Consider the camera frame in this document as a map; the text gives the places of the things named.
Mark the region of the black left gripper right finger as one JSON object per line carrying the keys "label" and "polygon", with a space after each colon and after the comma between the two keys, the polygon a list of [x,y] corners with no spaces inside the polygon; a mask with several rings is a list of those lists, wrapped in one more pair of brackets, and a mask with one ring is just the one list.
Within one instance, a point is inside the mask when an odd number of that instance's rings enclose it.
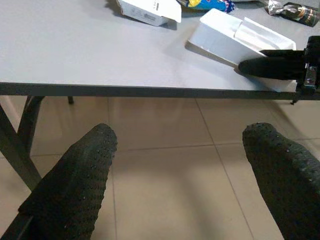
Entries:
{"label": "black left gripper right finger", "polygon": [[260,194],[285,240],[320,238],[320,162],[270,123],[242,132]]}

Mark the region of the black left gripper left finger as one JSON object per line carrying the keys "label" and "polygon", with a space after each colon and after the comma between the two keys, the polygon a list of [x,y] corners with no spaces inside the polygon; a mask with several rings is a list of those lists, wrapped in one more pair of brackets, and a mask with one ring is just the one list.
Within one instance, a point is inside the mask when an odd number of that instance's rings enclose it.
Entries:
{"label": "black left gripper left finger", "polygon": [[72,144],[18,211],[32,216],[32,240],[89,240],[117,150],[115,132],[93,127]]}

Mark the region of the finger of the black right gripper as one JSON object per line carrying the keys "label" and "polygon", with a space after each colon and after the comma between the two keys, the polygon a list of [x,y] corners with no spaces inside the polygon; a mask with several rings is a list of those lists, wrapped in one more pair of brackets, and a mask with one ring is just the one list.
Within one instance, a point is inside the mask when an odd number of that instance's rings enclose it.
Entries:
{"label": "finger of the black right gripper", "polygon": [[303,50],[292,50],[292,49],[285,49],[285,50],[264,49],[264,50],[261,50],[260,53],[264,54],[269,58],[302,58],[305,55],[305,52]]}
{"label": "finger of the black right gripper", "polygon": [[239,63],[241,73],[260,78],[277,80],[298,80],[305,72],[304,62],[283,57],[259,57]]}

